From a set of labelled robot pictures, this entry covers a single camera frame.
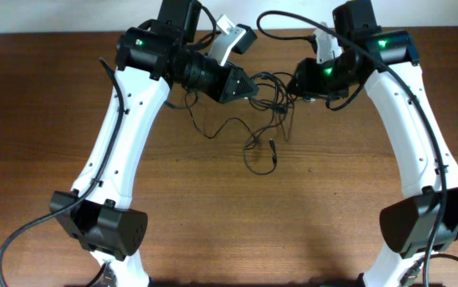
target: wooden table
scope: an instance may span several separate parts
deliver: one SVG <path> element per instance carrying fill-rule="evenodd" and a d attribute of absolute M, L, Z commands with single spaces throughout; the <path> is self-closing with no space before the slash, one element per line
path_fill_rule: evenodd
<path fill-rule="evenodd" d="M 409 29 L 438 124 L 458 162 L 458 28 Z M 282 31 L 307 34 L 312 30 Z M 0 35 L 0 245 L 22 224 L 48 212 L 53 191 L 68 191 L 93 147 L 111 84 L 97 62 L 113 63 L 119 33 Z M 232 60 L 249 74 L 292 72 L 314 54 L 302 41 L 259 39 Z M 263 96 L 271 91 L 263 89 Z M 169 100 L 181 103 L 175 87 Z M 203 96 L 194 113 L 213 132 L 229 116 L 252 128 L 269 115 L 246 101 Z M 185 111 L 163 107 L 136 175 L 132 208 L 148 213 L 140 253 L 154 279 L 182 282 L 287 283 L 356 278 L 381 248 L 378 215 L 402 199 L 393 150 L 372 102 L 360 96 L 331 112 L 298 102 L 292 136 L 273 130 L 277 170 L 251 174 L 232 125 L 204 139 Z M 267 169 L 267 143 L 251 155 Z M 449 253 L 458 255 L 458 242 Z M 49 221 L 8 249 L 11 286 L 84 284 L 98 264 Z M 433 281 L 458 286 L 458 264 L 432 263 Z"/>

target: white wall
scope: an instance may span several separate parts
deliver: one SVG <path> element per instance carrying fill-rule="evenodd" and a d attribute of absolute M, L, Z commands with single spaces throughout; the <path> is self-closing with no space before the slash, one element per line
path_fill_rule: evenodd
<path fill-rule="evenodd" d="M 215 18 L 255 28 L 266 10 L 285 10 L 332 25 L 332 10 L 345 0 L 201 0 Z M 0 33 L 122 31 L 156 18 L 161 0 L 0 0 Z M 382 26 L 458 26 L 458 0 L 373 0 Z M 199 29 L 209 29 L 205 15 Z M 301 28 L 296 20 L 270 17 L 266 28 Z"/>

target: brown tabletop surface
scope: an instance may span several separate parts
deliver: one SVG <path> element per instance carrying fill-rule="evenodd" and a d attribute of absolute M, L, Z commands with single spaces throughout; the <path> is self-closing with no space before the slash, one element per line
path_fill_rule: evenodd
<path fill-rule="evenodd" d="M 411 28 L 424 84 L 444 138 L 458 163 L 458 28 Z M 283 35 L 307 30 L 275 31 Z M 48 212 L 54 191 L 68 191 L 85 165 L 108 107 L 111 84 L 97 61 L 113 67 L 120 33 L 0 35 L 0 245 L 22 224 Z M 304 41 L 259 39 L 231 60 L 248 74 L 293 72 L 313 57 Z M 175 86 L 169 100 L 181 104 Z M 263 88 L 263 97 L 271 90 Z M 194 113 L 214 132 L 240 116 L 252 128 L 269 114 L 244 101 L 221 105 L 201 96 Z M 154 279 L 181 282 L 287 283 L 356 278 L 381 248 L 380 210 L 402 200 L 389 138 L 362 94 L 331 112 L 299 101 L 291 137 L 274 129 L 250 156 L 246 131 L 231 124 L 204 139 L 188 112 L 162 107 L 136 172 L 132 208 L 148 213 L 140 247 Z M 458 242 L 448 252 L 458 255 Z M 11 286 L 85 284 L 99 265 L 56 220 L 25 232 L 6 253 Z M 458 286 L 458 264 L 433 260 L 432 281 Z"/>

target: white background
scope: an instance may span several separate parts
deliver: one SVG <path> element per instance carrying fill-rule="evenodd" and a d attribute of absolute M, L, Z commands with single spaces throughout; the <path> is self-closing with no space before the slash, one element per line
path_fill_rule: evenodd
<path fill-rule="evenodd" d="M 201 0 L 215 16 L 255 28 L 266 10 L 301 14 L 333 26 L 332 10 L 344 0 Z M 0 33 L 123 31 L 156 18 L 161 0 L 0 0 Z M 373 0 L 381 26 L 458 26 L 458 0 Z M 205 15 L 199 29 L 209 29 Z M 272 16 L 265 28 L 302 28 L 296 20 Z"/>

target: metal bracket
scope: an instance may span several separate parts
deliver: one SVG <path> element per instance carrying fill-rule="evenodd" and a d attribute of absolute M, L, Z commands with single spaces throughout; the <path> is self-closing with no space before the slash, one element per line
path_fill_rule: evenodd
<path fill-rule="evenodd" d="M 318 64 L 341 56 L 342 48 L 339 47 L 336 37 L 329 35 L 321 29 L 316 29 L 314 35 L 316 36 L 316 45 L 318 46 L 318 50 L 316 51 Z"/>
<path fill-rule="evenodd" d="M 229 18 L 222 14 L 217 20 L 216 25 L 222 33 L 211 44 L 208 56 L 218 61 L 219 65 L 224 66 L 232 48 L 238 44 L 247 32 L 244 28 L 236 26 Z"/>

